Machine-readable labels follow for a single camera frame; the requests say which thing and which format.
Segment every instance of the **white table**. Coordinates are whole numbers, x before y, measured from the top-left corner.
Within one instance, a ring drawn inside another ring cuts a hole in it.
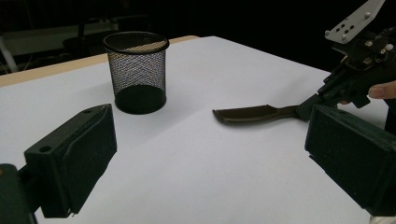
[[[308,158],[308,122],[227,126],[212,109],[298,105],[327,72],[215,36],[166,51],[166,105],[114,106],[108,62],[0,88],[0,163],[88,107],[113,104],[118,152],[79,214],[39,224],[362,224],[361,209]],[[383,127],[388,107],[341,105]]]

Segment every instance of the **mesh pencil cup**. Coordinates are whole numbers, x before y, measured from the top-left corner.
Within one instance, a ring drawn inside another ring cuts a hole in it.
[[[169,41],[148,32],[118,32],[103,40],[118,109],[148,114],[166,103],[165,52]]]

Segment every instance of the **wooden table edge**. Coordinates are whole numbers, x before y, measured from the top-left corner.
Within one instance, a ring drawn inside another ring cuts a hole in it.
[[[196,35],[185,35],[178,38],[170,39],[169,42],[171,44],[175,44],[181,41],[191,40],[199,38]],[[0,87],[5,87],[13,84],[18,84],[25,81],[34,80],[41,77],[48,77],[56,74],[61,74],[64,72],[76,70],[79,68],[83,68],[86,66],[105,63],[108,62],[107,54],[100,54],[91,56],[88,58],[77,59],[70,62],[65,63],[57,63],[53,65],[48,65],[44,67],[29,69],[26,71],[16,72],[12,74],[2,75],[0,76]]]

